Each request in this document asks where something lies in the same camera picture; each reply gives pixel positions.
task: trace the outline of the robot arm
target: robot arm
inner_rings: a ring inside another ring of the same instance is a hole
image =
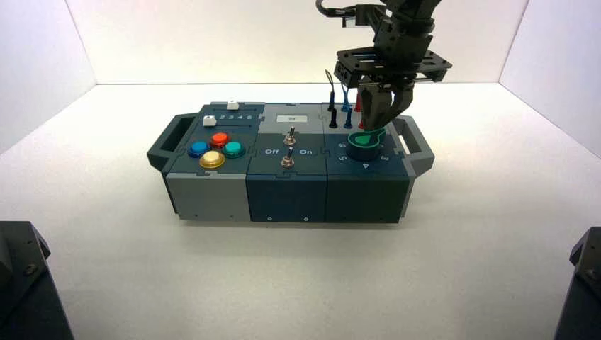
[[[440,0],[381,0],[384,5],[355,5],[318,11],[342,18],[342,26],[354,19],[356,26],[370,26],[373,47],[339,51],[334,75],[348,88],[358,88],[365,130],[388,124],[409,107],[418,81],[441,81],[452,65],[429,51],[434,30],[432,12]]]

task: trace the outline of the white backdrop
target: white backdrop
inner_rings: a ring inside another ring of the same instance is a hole
[[[601,2],[531,0],[501,83],[601,156]]]
[[[0,153],[95,84],[63,0],[0,1]]]
[[[324,82],[336,51],[373,38],[313,0],[67,2],[100,84]],[[446,80],[497,82],[526,3],[443,0],[431,47],[454,64]]]

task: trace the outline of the button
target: button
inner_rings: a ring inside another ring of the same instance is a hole
[[[214,115],[206,115],[203,117],[203,126],[217,125],[217,118]]]
[[[225,108],[230,111],[236,111],[240,108],[240,104],[237,101],[228,101],[228,104],[225,105]]]
[[[188,149],[188,155],[190,157],[199,158],[205,152],[207,152],[210,148],[206,142],[199,140],[197,142],[192,143],[190,149]]]
[[[225,162],[225,157],[222,153],[217,151],[208,151],[202,157],[200,165],[205,169],[218,168]]]
[[[224,132],[217,132],[210,138],[210,145],[212,147],[218,147],[221,149],[223,145],[228,142],[228,140],[230,140],[228,134]]]
[[[239,142],[228,142],[223,147],[223,154],[227,158],[238,158],[245,153],[245,149]]]

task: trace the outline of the label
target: label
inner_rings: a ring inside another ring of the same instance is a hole
[[[278,115],[276,118],[278,123],[306,123],[307,121],[306,115]]]

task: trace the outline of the white button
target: white button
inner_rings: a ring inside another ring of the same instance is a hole
[[[203,117],[203,126],[215,126],[217,125],[217,119],[214,115],[206,115]]]
[[[228,110],[237,110],[240,108],[240,104],[237,101],[228,101],[226,109]]]

